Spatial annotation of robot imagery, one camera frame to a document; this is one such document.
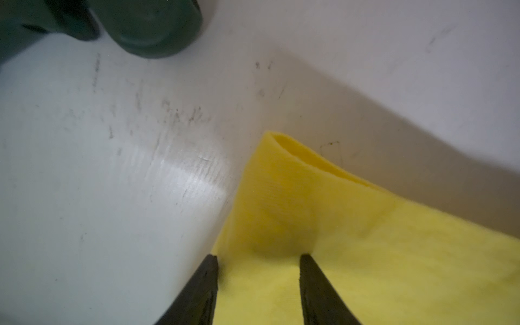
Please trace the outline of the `yellow trousers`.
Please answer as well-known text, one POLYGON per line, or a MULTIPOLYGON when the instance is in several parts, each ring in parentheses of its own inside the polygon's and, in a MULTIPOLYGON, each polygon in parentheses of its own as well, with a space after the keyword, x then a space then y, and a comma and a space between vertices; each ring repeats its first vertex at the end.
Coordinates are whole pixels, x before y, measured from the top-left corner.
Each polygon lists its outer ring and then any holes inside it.
POLYGON ((519 240, 403 199, 267 132, 212 252, 216 324, 302 324, 310 254, 363 324, 518 324, 519 240))

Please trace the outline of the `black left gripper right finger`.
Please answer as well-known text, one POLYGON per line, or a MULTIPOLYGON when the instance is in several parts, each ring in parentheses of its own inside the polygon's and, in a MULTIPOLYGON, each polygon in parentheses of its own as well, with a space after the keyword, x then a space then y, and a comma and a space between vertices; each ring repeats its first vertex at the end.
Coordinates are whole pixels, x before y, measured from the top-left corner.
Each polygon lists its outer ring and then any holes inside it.
POLYGON ((299 288, 305 325, 361 325, 311 255, 302 255, 299 267, 299 288))

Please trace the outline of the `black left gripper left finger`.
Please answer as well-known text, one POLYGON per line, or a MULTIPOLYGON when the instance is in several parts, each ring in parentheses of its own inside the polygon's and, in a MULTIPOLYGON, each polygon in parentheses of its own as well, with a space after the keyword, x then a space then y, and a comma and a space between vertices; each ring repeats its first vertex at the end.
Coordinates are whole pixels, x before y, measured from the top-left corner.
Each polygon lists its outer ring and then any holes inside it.
POLYGON ((156 324, 212 324, 217 302, 218 275, 217 257, 208 254, 156 324))

